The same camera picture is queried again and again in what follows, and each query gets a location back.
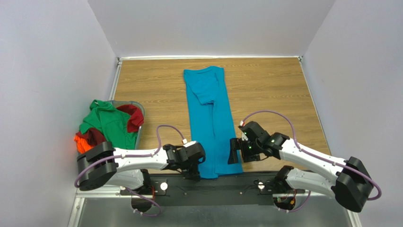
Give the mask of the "blue t shirt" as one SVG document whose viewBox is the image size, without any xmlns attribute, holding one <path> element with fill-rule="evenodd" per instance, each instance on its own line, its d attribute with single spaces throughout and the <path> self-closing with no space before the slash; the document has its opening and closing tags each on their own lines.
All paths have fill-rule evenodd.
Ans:
<svg viewBox="0 0 403 227">
<path fill-rule="evenodd" d="M 241 174 L 241 163 L 228 164 L 230 140 L 236 134 L 224 69 L 210 66 L 184 70 L 184 82 L 191 138 L 205 150 L 205 161 L 198 167 L 200 177 L 216 179 L 221 175 Z"/>
</svg>

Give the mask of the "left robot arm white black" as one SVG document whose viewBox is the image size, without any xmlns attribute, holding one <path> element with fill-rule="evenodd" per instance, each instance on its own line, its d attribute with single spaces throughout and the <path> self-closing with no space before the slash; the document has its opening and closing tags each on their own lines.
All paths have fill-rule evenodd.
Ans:
<svg viewBox="0 0 403 227">
<path fill-rule="evenodd" d="M 205 150 L 197 141 L 148 150 L 114 148 L 111 142 L 103 142 L 78 156 L 74 185 L 81 191 L 104 185 L 138 189 L 146 184 L 146 169 L 179 170 L 186 179 L 199 180 L 198 165 L 204 160 Z"/>
</svg>

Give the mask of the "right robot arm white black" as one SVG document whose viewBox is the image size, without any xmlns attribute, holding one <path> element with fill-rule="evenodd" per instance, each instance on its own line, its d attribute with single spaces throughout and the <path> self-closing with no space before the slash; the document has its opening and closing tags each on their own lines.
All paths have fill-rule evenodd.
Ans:
<svg viewBox="0 0 403 227">
<path fill-rule="evenodd" d="M 335 199 L 342 207 L 361 212 L 374 188 L 371 177 L 360 159 L 348 160 L 325 155 L 296 143 L 289 136 L 269 134 L 257 122 L 241 125 L 241 138 L 230 139 L 228 164 L 260 161 L 260 155 L 285 160 L 306 168 L 283 166 L 273 179 L 258 181 L 262 194 L 306 190 Z"/>
</svg>

